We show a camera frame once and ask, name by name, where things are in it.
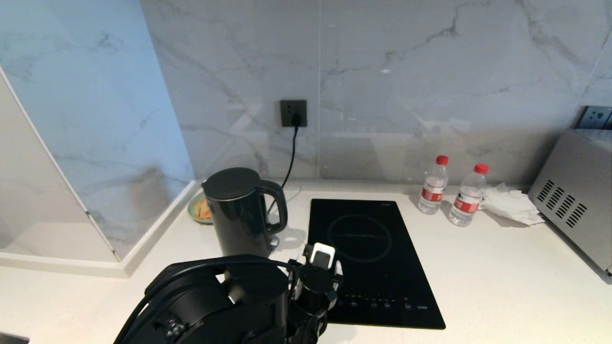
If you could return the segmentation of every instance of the kitchen counter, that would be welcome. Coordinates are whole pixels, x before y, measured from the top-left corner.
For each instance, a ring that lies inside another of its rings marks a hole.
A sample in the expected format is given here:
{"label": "kitchen counter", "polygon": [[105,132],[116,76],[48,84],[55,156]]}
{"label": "kitchen counter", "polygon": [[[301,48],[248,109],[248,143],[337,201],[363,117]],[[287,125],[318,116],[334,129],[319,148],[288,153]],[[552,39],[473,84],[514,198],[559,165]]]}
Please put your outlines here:
{"label": "kitchen counter", "polygon": [[[298,256],[312,198],[396,201],[447,328],[330,324],[320,343],[610,343],[612,286],[546,224],[524,227],[486,212],[453,226],[420,213],[418,195],[287,190],[288,228],[272,259]],[[167,265],[220,256],[212,226],[180,216],[130,279],[0,267],[0,332],[32,344],[112,343],[149,282]]]}

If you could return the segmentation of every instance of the black cable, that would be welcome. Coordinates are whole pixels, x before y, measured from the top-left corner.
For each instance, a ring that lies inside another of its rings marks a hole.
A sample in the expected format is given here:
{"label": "black cable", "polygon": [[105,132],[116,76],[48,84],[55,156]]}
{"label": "black cable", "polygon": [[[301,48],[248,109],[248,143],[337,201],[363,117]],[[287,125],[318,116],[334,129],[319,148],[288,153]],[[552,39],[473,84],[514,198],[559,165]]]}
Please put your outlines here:
{"label": "black cable", "polygon": [[[134,310],[132,311],[132,313],[130,314],[130,316],[127,318],[127,321],[125,322],[125,324],[123,325],[123,327],[121,328],[121,331],[119,331],[119,334],[117,335],[117,338],[115,339],[115,341],[113,342],[114,344],[121,344],[123,343],[124,340],[126,340],[127,338],[125,338],[125,336],[127,335],[128,331],[130,330],[130,328],[132,327],[132,325],[134,324],[134,322],[136,321],[136,319],[138,318],[138,315],[140,315],[140,313],[143,311],[144,307],[151,301],[151,299],[157,294],[159,293],[159,291],[161,291],[162,289],[164,289],[166,286],[168,286],[171,282],[187,275],[190,274],[192,272],[198,271],[198,270],[203,270],[209,267],[216,267],[216,266],[229,266],[229,265],[254,265],[254,264],[263,264],[263,265],[274,265],[274,266],[282,266],[287,270],[290,270],[294,275],[297,275],[297,268],[289,263],[284,263],[282,261],[275,261],[275,260],[268,260],[268,261],[252,261],[252,260],[235,260],[235,261],[226,261],[224,263],[217,263],[216,261],[213,262],[202,262],[198,265],[194,265],[194,266],[190,266],[187,267],[183,270],[177,271],[175,272],[173,275],[169,276],[167,279],[159,282],[158,284],[156,284],[153,288],[151,288],[151,290],[149,290],[148,293],[146,293],[144,295],[144,298],[142,300],[140,300],[140,302],[138,303],[138,305],[136,305],[136,308],[134,308]],[[295,278],[292,279],[291,282],[291,291],[293,292],[294,289],[294,283],[293,280],[295,280]]]}
{"label": "black cable", "polygon": [[[291,149],[291,162],[289,163],[289,170],[287,171],[287,175],[285,176],[285,180],[283,181],[283,185],[280,186],[280,188],[284,188],[285,184],[287,183],[287,179],[289,179],[289,175],[291,174],[291,169],[293,167],[293,160],[296,157],[296,136],[297,136],[297,129],[299,128],[299,124],[296,125],[296,131],[293,133],[293,148]],[[268,208],[268,214],[270,214],[270,211],[272,210],[272,207],[276,204],[276,200],[272,201],[272,204],[270,204],[270,207]]]}

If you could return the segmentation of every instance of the electrical socket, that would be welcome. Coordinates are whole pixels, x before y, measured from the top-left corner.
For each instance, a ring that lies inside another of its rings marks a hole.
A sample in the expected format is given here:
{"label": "electrical socket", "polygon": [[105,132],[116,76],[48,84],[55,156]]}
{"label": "electrical socket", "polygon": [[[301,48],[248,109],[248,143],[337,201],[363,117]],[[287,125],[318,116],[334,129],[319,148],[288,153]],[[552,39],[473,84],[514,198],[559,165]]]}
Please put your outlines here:
{"label": "electrical socket", "polygon": [[284,127],[293,127],[291,119],[294,114],[300,116],[302,122],[300,127],[308,124],[306,116],[306,100],[281,100],[280,101],[280,122]]}
{"label": "electrical socket", "polygon": [[612,108],[586,107],[576,129],[604,129],[612,118]]}

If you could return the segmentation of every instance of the red bottle cap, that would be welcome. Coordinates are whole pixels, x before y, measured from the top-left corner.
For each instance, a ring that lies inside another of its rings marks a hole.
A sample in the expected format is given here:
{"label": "red bottle cap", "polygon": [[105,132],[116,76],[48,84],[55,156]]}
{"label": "red bottle cap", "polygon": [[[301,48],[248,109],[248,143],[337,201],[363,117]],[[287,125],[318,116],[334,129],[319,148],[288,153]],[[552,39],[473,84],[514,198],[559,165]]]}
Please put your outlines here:
{"label": "red bottle cap", "polygon": [[436,163],[438,165],[447,165],[449,163],[449,157],[446,155],[438,155],[436,158]]}
{"label": "red bottle cap", "polygon": [[489,172],[489,166],[484,163],[477,163],[476,166],[474,166],[474,172],[486,174],[487,172]]}

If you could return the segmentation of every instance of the wall tile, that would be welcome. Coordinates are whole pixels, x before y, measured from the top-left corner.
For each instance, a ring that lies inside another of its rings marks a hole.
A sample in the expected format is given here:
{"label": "wall tile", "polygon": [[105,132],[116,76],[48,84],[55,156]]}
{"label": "wall tile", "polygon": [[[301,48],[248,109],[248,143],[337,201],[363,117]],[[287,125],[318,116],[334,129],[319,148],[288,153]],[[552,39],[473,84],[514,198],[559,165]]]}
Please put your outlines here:
{"label": "wall tile", "polygon": [[0,252],[116,262],[40,143],[0,68]]}
{"label": "wall tile", "polygon": [[317,1],[141,3],[196,176],[244,166],[282,178],[293,130],[281,99],[308,101],[292,176],[318,176]]}
{"label": "wall tile", "polygon": [[612,38],[608,38],[578,105],[612,107]]}
{"label": "wall tile", "polygon": [[[611,29],[609,1],[324,0],[321,177],[529,184]],[[610,90],[603,92],[611,97]]]}
{"label": "wall tile", "polygon": [[125,256],[193,179],[140,4],[0,3],[0,65]]}

